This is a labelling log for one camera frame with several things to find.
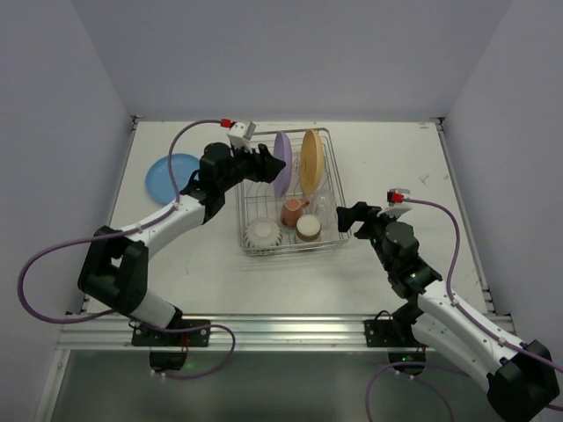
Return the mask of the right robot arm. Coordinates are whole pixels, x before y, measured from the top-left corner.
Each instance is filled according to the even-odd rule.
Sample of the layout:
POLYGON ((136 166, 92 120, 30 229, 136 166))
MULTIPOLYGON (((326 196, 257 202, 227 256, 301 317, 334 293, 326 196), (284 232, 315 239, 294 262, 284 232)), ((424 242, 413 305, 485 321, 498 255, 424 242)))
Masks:
POLYGON ((542 343, 526 343, 471 308, 451 278, 423 260, 413 227, 399 219, 410 202, 392 193, 386 209, 364 202, 337 207, 338 229, 360 223, 355 237, 369 241, 392 289, 407 301, 393 321, 472 378, 503 420, 532 420, 559 396, 559 366, 542 343))

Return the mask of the blue plate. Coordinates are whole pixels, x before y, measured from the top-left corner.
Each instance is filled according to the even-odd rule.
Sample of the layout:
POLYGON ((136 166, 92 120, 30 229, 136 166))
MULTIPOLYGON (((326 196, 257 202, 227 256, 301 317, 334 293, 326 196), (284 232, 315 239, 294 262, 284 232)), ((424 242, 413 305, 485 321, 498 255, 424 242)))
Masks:
MULTIPOLYGON (((182 190, 192 174, 200 167, 199 158, 185 153, 172 155, 172 173, 178 189, 182 190)), ((175 198, 172 181, 168 170, 168 157, 158 159, 148 170, 145 177, 148 195, 158 204, 166 205, 175 198)))

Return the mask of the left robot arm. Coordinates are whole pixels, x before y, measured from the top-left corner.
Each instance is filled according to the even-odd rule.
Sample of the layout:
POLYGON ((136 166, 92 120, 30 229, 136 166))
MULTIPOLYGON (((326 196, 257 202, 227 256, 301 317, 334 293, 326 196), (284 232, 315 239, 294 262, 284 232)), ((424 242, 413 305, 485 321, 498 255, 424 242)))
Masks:
POLYGON ((255 149, 209 144, 178 199, 136 224, 97 231, 78 288, 123 316, 158 329, 176 329, 180 310, 148 289, 150 260, 177 237, 209 222, 233 186, 246 179, 271 183, 284 166, 264 144, 255 149))

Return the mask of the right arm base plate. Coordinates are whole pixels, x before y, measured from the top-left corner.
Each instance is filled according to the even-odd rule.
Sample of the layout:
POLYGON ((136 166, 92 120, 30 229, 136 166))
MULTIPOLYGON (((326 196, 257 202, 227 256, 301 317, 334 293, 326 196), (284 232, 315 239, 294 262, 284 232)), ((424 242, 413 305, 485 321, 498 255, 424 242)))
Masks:
POLYGON ((420 345, 410 324, 391 319, 368 319, 363 321, 363 328, 367 347, 409 348, 420 345))

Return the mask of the yellow plate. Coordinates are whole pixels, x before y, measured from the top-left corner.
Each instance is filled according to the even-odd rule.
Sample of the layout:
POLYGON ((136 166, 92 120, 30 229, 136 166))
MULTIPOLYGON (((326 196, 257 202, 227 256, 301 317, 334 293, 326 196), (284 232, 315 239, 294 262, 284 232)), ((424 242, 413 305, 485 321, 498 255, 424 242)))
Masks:
POLYGON ((323 145, 318 133, 307 130, 300 151, 300 180, 303 193, 313 194, 324 174, 323 145))

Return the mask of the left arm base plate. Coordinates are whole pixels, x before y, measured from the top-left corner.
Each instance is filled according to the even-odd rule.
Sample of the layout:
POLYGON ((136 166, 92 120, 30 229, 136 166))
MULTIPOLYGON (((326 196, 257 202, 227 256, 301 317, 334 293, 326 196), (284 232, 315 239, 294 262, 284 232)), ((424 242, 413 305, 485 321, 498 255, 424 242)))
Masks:
POLYGON ((172 322, 171 330, 192 329, 190 332, 165 333, 155 331, 144 324, 130 324, 133 331, 131 344, 146 347, 207 347, 210 321, 205 319, 181 319, 172 322))

